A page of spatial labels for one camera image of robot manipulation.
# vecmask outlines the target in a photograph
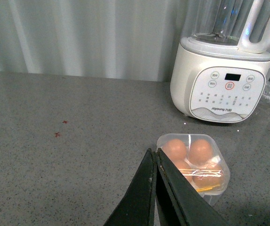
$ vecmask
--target red button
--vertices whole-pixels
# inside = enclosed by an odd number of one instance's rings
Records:
[[[225,88],[227,90],[233,89],[233,87],[234,87],[234,83],[231,82],[231,81],[230,82],[227,82],[226,85],[225,85]]]

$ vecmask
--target button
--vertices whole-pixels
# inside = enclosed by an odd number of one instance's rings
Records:
[[[234,87],[234,83],[231,82],[231,81],[230,82],[227,82],[226,85],[225,85],[225,88],[227,90],[233,89],[233,87]]]
[[[216,86],[216,81],[215,81],[215,80],[211,80],[211,81],[208,83],[208,86],[209,86],[210,88],[215,87],[215,86]]]
[[[218,72],[212,72],[211,75],[210,75],[210,77],[212,79],[217,79],[219,76],[220,76],[220,74]]]
[[[249,75],[247,78],[246,78],[246,81],[247,82],[253,82],[255,79],[254,75]]]
[[[247,91],[251,88],[251,85],[249,83],[247,83],[246,85],[243,86],[243,90]]]

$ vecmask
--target joyoung logo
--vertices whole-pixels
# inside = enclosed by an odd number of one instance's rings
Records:
[[[231,112],[232,109],[231,108],[218,108],[218,107],[213,107],[211,110],[215,110],[215,111],[227,111],[227,112]]]

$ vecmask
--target blender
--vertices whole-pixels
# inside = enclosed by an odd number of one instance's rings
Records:
[[[188,26],[183,28],[170,85],[172,100],[190,117],[243,121],[256,108],[270,68],[270,1],[190,3],[196,4],[197,14],[190,36]]]

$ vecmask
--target white curtain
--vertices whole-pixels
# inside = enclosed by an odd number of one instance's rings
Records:
[[[0,0],[0,71],[170,81],[190,2]]]

